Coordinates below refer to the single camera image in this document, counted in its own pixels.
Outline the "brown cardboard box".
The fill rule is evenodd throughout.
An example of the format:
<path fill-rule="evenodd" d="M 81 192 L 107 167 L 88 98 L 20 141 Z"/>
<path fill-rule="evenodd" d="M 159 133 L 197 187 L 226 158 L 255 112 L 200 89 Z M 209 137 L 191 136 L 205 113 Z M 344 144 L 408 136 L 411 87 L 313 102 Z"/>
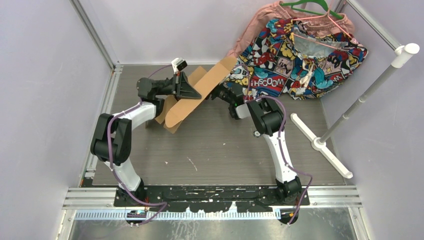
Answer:
<path fill-rule="evenodd" d="M 171 133 L 212 93 L 236 65 L 237 59 L 226 56 L 210 70 L 199 66 L 189 76 L 183 71 L 187 62 L 176 58 L 171 62 L 171 78 L 154 80 L 141 78 L 137 82 L 138 96 L 156 106 L 154 120 Z"/>

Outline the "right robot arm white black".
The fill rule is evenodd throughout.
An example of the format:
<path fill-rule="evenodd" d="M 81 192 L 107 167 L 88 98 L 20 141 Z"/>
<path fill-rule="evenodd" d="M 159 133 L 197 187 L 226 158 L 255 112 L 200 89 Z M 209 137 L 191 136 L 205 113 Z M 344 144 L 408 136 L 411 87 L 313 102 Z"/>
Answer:
<path fill-rule="evenodd" d="M 223 84 L 216 86 L 208 97 L 227 102 L 233 119 L 252 119 L 254 135 L 265 139 L 272 157 L 277 200 L 286 206 L 295 200 L 301 201 L 304 190 L 298 173 L 294 170 L 285 140 L 286 114 L 277 101 L 271 97 L 245 99 L 241 86 L 228 87 Z"/>

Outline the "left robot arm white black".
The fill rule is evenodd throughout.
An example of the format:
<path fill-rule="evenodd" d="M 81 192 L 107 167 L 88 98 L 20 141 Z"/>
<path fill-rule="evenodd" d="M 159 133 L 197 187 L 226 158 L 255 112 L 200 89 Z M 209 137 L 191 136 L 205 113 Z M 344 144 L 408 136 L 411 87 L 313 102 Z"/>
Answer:
<path fill-rule="evenodd" d="M 119 187 L 126 193 L 126 200 L 138 207 L 145 204 L 146 191 L 142 178 L 130 161 L 133 130 L 163 112 L 165 100 L 162 96 L 198 100 L 201 94 L 189 83 L 183 71 L 161 80 L 143 77 L 137 81 L 136 89 L 139 98 L 136 105 L 115 114 L 102 113 L 98 117 L 90 152 L 108 165 Z"/>

